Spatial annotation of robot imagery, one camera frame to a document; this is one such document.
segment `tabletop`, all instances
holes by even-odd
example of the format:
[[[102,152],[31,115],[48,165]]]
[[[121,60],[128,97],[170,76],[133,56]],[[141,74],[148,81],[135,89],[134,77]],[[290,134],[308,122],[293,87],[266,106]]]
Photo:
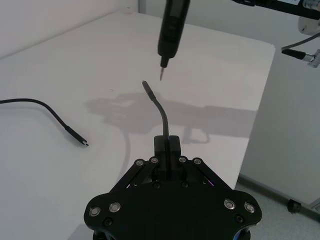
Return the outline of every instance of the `tabletop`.
[[[148,81],[181,152],[237,182],[275,52],[271,44],[186,25],[160,82],[161,19],[116,12],[0,60],[1,99],[50,105],[82,147],[34,103],[0,105],[3,239],[88,240],[89,200],[107,193],[162,134]]]

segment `cable plug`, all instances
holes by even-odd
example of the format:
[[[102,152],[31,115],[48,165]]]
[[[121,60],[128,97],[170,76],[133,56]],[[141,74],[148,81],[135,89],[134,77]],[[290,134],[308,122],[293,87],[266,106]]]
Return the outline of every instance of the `cable plug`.
[[[74,137],[79,143],[89,146],[87,144],[87,140],[85,140],[82,136],[80,136],[75,130],[73,130],[71,127],[66,126],[64,128],[72,137]]]

